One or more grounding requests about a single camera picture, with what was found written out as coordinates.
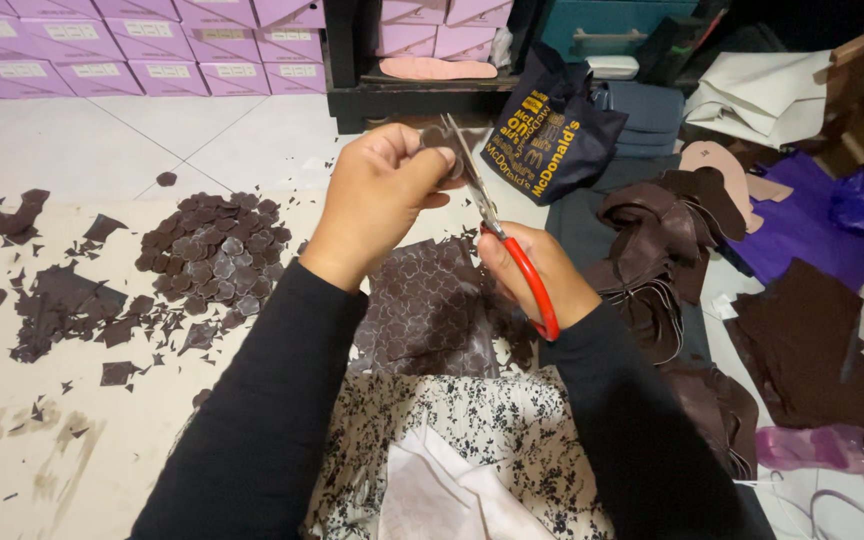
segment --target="mcdonald's bag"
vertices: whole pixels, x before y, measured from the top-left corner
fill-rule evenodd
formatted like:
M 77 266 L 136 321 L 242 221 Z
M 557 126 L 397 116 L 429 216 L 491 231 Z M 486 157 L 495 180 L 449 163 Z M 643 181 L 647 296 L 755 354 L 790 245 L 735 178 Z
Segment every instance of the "mcdonald's bag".
M 536 43 L 481 156 L 537 205 L 548 205 L 605 170 L 628 115 L 589 102 L 589 68 Z

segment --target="black sleeve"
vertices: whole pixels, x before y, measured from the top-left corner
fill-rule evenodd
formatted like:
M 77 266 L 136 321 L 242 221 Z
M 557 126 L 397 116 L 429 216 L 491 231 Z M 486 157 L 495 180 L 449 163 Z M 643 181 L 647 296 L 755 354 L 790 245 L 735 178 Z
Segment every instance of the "black sleeve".
M 616 538 L 753 537 L 729 475 L 611 305 L 548 352 Z
M 293 260 L 189 424 L 132 538 L 295 538 L 368 297 Z

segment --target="plastic bottle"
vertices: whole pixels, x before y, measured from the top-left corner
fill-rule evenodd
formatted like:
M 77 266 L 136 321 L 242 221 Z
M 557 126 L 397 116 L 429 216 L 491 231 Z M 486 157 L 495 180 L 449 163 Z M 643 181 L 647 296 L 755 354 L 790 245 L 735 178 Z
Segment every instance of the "plastic bottle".
M 854 425 L 761 427 L 755 431 L 755 452 L 763 467 L 776 471 L 814 467 L 864 475 L 864 429 Z

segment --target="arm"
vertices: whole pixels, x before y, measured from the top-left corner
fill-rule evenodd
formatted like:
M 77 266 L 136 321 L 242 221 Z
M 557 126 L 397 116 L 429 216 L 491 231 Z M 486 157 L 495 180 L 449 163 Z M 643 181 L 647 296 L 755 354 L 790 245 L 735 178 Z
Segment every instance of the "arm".
M 359 285 L 421 210 L 449 202 L 435 185 L 455 154 L 418 150 L 419 133 L 398 124 L 342 149 L 308 247 L 169 456 L 132 538 L 299 537 L 368 305 Z
M 525 250 L 555 307 L 562 333 L 548 344 L 550 360 L 568 391 L 616 537 L 754 537 L 742 532 L 745 519 L 728 474 L 618 313 L 602 303 L 547 232 L 507 222 L 502 228 Z M 528 284 L 498 240 L 485 235 L 479 255 L 499 289 L 539 317 Z
M 367 306 L 364 293 L 293 261 L 166 462 L 132 537 L 295 536 Z

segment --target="purple bag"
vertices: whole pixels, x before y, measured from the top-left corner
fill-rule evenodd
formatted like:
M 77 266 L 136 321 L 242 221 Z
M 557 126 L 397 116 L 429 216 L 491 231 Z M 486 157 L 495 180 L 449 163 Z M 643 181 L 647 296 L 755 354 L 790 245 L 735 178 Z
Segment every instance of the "purple bag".
M 864 285 L 864 235 L 829 219 L 835 182 L 806 153 L 773 165 L 765 178 L 795 191 L 782 202 L 750 200 L 765 223 L 741 242 L 726 240 L 763 285 L 786 272 L 797 257 L 858 292 Z

